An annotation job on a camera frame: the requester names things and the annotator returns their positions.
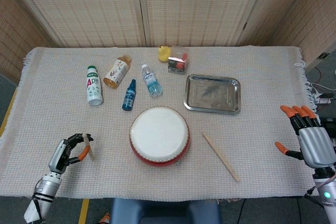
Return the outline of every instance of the silver tray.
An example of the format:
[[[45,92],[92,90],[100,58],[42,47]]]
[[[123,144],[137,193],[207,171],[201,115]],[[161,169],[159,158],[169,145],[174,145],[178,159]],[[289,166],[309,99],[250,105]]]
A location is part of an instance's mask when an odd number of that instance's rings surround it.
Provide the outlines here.
[[[235,114],[240,111],[240,83],[234,78],[191,74],[185,85],[189,110]]]

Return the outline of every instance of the white drumhead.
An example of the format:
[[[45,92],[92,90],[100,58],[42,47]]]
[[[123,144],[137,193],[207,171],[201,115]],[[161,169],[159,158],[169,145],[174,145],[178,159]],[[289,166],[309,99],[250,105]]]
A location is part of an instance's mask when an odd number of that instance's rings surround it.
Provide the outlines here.
[[[188,140],[188,127],[175,110],[154,107],[135,119],[130,139],[143,158],[153,162],[166,162],[183,151]]]

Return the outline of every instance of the beige partition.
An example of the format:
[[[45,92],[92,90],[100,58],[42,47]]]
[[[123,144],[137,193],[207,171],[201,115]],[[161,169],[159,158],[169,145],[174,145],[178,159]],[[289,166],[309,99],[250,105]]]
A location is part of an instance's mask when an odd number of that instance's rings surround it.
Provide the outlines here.
[[[32,1],[60,46],[145,46],[139,0]]]
[[[234,46],[255,0],[142,0],[149,46]]]
[[[296,0],[270,44],[300,47],[308,64],[336,49],[336,0]]]
[[[39,46],[55,44],[19,0],[0,0],[0,73],[19,83],[24,57]]]
[[[256,0],[237,45],[268,45],[271,35],[293,2],[294,0]]]

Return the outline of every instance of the green light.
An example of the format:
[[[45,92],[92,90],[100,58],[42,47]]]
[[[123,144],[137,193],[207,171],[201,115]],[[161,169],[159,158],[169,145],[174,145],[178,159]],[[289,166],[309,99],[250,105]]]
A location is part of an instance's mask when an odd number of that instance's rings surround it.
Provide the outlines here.
[[[325,192],[324,192],[324,196],[325,196],[325,198],[328,198],[328,199],[329,199],[329,198],[331,197],[331,194],[328,193],[327,191],[325,191]]]

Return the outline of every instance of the robotic arm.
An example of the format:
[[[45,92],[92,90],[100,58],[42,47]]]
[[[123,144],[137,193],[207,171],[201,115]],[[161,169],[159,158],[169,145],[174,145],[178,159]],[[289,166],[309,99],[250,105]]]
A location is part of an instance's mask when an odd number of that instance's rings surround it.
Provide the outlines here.
[[[93,141],[90,134],[86,135],[89,141]],[[24,215],[27,223],[45,223],[45,217],[62,182],[61,175],[65,172],[67,166],[82,161],[90,151],[90,147],[86,146],[78,157],[70,158],[72,149],[83,141],[82,134],[75,134],[59,142],[49,162],[49,174],[36,183],[31,202]]]
[[[317,189],[330,223],[336,224],[336,173],[332,169],[336,162],[336,153],[330,138],[315,114],[306,106],[290,108],[282,105],[280,108],[290,119],[301,152],[290,151],[279,142],[275,145],[283,154],[304,160],[306,165],[315,170],[315,186],[307,191],[307,195]]]

